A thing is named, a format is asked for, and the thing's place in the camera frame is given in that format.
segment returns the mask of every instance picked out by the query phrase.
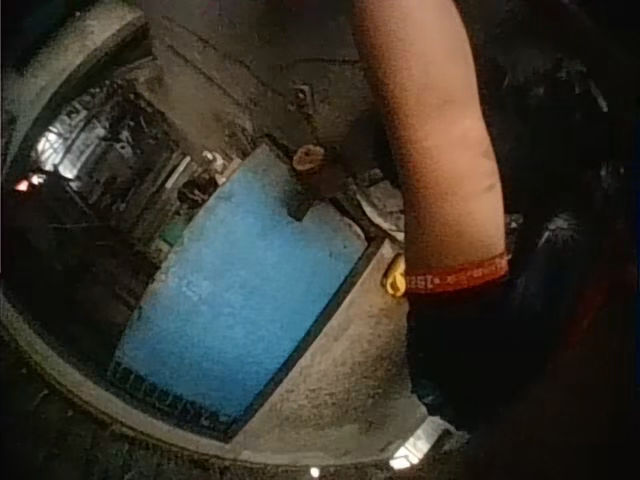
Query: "blue panel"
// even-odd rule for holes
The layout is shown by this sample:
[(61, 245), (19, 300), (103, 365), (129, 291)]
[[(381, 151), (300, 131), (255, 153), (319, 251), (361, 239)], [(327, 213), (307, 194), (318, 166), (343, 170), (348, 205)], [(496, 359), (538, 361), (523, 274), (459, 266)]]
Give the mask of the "blue panel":
[(245, 160), (163, 265), (116, 359), (223, 418), (241, 414), (366, 247), (328, 204), (291, 219), (295, 188), (266, 146)]

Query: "dark fabric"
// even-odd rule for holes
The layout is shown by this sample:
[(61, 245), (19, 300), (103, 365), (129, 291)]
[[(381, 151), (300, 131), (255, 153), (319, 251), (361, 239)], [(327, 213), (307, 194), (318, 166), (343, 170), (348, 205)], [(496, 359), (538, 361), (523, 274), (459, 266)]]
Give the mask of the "dark fabric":
[[(538, 230), (539, 244), (511, 277), (459, 292), (410, 295), (412, 388), (432, 415), (473, 430), (542, 372), (562, 341), (589, 276), (583, 222)], [(574, 229), (570, 235), (567, 229)]]

